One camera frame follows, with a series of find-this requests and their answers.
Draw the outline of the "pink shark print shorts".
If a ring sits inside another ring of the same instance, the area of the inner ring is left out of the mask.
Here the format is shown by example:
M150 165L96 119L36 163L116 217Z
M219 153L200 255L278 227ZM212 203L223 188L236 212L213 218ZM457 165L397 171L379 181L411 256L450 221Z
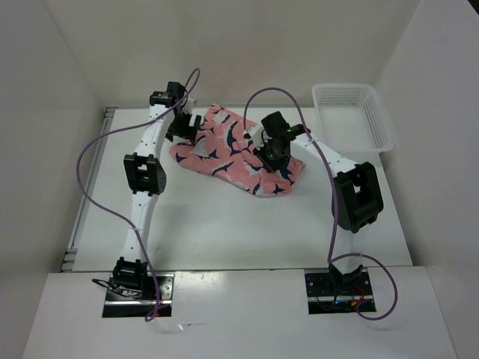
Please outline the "pink shark print shorts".
M243 137L243 126L253 125L241 115L220 105L211 105L193 142L178 142L169 154L181 167L217 177L256 197L291 193L305 163L289 158L279 170L269 173Z

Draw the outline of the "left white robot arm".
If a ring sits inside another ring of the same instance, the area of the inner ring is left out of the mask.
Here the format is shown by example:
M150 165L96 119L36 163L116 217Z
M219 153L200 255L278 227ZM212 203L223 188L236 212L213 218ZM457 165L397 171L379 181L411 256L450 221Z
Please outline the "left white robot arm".
M112 286L134 299L151 291L144 250L154 207L166 187L167 176L160 164L162 146L174 137L194 142L201 123L201 116L193 114L195 100L188 98L179 82L169 82L166 90L154 91L149 103L153 123L146 127L136 149L123 158L132 191L131 224L112 275Z

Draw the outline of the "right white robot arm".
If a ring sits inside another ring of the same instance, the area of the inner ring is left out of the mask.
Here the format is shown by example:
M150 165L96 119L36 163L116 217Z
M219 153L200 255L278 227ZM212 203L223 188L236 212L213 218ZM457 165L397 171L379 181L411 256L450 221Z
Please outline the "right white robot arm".
M269 172L298 159L329 182L334 238L327 255L328 283L337 294L348 292L361 275L367 231L384 209L375 167L343 157L317 140L304 123L291 126L279 111L247 128L244 137Z

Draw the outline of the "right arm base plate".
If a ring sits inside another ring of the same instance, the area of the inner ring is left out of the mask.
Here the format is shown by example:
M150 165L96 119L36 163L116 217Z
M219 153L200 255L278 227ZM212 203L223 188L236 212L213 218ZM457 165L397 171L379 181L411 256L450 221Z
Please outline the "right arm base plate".
M336 289L327 269L307 270L304 273L308 314L375 313L376 305L370 277L362 270L359 279L346 289Z

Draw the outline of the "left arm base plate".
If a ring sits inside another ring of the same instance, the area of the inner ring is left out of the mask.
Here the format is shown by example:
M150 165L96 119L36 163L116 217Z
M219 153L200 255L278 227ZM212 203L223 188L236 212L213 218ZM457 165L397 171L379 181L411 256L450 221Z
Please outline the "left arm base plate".
M174 294L174 277L172 272L163 272L156 275L159 284L160 305L156 318L171 317L172 299ZM146 289L113 288L112 277L109 281L97 280L98 284L106 288L102 317L107 319L145 317L154 309L156 293L151 276L146 281Z

